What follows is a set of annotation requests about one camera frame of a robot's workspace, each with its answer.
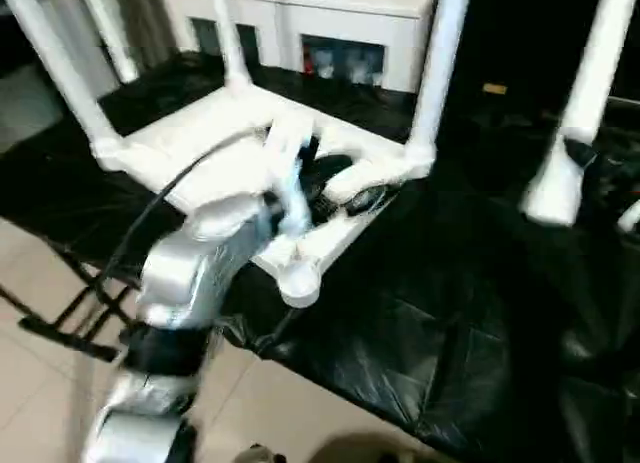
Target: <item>tile floor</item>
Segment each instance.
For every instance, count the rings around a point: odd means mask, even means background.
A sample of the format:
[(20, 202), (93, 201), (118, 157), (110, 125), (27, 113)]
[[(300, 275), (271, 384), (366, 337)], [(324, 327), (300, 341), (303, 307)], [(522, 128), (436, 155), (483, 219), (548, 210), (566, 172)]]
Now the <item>tile floor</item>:
[[(2, 220), (0, 282), (49, 317), (81, 287), (43, 243)], [(133, 303), (129, 298), (126, 308)], [(77, 461), (83, 424), (111, 368), (29, 335), (17, 327), (18, 317), (0, 300), (0, 461)], [(113, 322), (98, 340), (114, 342), (119, 330)], [(389, 448), (417, 452), (420, 461), (450, 462), (375, 416), (226, 342), (208, 368), (192, 413), (202, 428), (202, 463), (231, 463), (256, 442), (290, 463), (375, 463)]]

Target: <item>black cable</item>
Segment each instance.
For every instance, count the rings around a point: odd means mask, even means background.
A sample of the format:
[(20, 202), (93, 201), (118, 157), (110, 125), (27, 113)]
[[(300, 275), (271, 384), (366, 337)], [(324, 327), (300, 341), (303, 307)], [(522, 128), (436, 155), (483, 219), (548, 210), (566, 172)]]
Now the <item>black cable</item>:
[[(116, 249), (113, 251), (113, 253), (109, 257), (109, 260), (107, 260), (107, 264), (104, 267), (104, 270), (100, 273), (98, 278), (96, 278), (96, 280), (91, 285), (91, 290), (95, 292), (98, 288), (101, 287), (101, 285), (107, 280), (107, 278), (109, 278), (109, 275), (114, 271), (118, 263), (120, 263), (120, 260), (124, 256), (125, 252), (127, 251), (127, 248), (129, 247), (131, 238), (133, 237), (134, 233), (138, 230), (138, 228), (142, 225), (142, 223), (144, 223), (144, 221), (147, 219), (149, 214), (164, 200), (164, 198), (169, 193), (171, 193), (171, 191), (173, 191), (173, 189), (189, 173), (191, 173), (194, 170), (196, 166), (198, 166), (207, 158), (211, 157), (214, 153), (217, 153), (218, 151), (227, 148), (232, 143), (236, 142), (238, 139), (244, 138), (246, 136), (250, 136), (255, 132), (256, 132), (256, 129), (252, 128), (250, 130), (245, 130), (240, 133), (235, 133), (234, 135), (231, 135), (225, 138), (224, 140), (222, 140), (222, 142), (217, 144), (216, 146), (209, 148), (202, 155), (196, 158), (193, 161), (193, 163), (191, 163), (189, 166), (184, 168), (180, 173), (178, 173), (178, 175), (176, 175), (173, 178), (173, 180), (169, 182), (169, 184), (167, 184), (157, 195), (155, 195), (153, 199), (147, 204), (145, 209), (142, 210), (142, 213), (140, 213), (140, 215), (138, 215), (138, 217), (134, 220), (134, 222), (129, 226), (129, 228), (127, 229), (127, 232), (120, 240), (120, 243), (118, 244)], [(95, 313), (98, 311), (99, 308), (100, 308), (100, 302), (96, 300), (96, 303), (94, 304), (91, 311), (89, 311), (85, 321), (90, 321), (95, 316)]]

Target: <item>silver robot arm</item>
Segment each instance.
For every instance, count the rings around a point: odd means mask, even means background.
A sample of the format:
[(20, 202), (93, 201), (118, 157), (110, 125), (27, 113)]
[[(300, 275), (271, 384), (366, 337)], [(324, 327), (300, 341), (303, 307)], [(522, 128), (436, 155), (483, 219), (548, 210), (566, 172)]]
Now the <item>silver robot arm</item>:
[(138, 324), (83, 453), (84, 463), (194, 461), (193, 403), (214, 320), (234, 275), (271, 240), (263, 198), (201, 207), (151, 250)]

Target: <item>white pipe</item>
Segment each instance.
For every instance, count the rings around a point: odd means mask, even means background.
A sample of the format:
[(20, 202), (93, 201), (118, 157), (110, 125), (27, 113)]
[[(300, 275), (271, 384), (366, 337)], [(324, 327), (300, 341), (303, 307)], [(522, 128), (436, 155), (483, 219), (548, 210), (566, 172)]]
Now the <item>white pipe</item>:
[(636, 0), (600, 0), (562, 119), (564, 136), (595, 140), (624, 47)]
[(591, 144), (611, 91), (636, 0), (600, 0), (580, 68), (551, 151), (529, 187), (523, 210), (540, 221), (572, 225), (582, 198), (582, 171), (564, 139)]
[(436, 157), (435, 141), (468, 5), (469, 0), (439, 0), (436, 10), (413, 128), (405, 147), (407, 157), (423, 163), (427, 172)]
[(38, 1), (6, 1), (91, 142), (113, 146), (120, 136), (74, 68)]
[(130, 56), (129, 43), (122, 20), (117, 14), (117, 0), (86, 0), (100, 36), (107, 45), (109, 56), (120, 81), (129, 83), (139, 76), (135, 61)]
[(230, 86), (251, 84), (251, 77), (242, 54), (238, 29), (229, 16), (227, 0), (213, 0), (213, 9), (216, 14), (216, 28), (225, 64), (227, 84)]

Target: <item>black tablecloth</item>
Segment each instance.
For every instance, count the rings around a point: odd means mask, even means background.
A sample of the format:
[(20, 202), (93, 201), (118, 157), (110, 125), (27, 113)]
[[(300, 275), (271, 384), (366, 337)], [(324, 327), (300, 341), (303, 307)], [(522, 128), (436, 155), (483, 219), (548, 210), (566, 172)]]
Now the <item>black tablecloth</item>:
[[(256, 82), (405, 141), (414, 102), (367, 87), (254, 70)], [(189, 54), (107, 97), (123, 134), (222, 84)], [(545, 227), (516, 202), (552, 126), (447, 114), (429, 179), (391, 206), (325, 275), (320, 300), (286, 307), (247, 265), (220, 319), (274, 359), (463, 461), (640, 462), (640, 251), (613, 231)], [(151, 194), (104, 173), (72, 120), (0, 158), (0, 212), (103, 266)], [(183, 216), (165, 204), (118, 275)]]

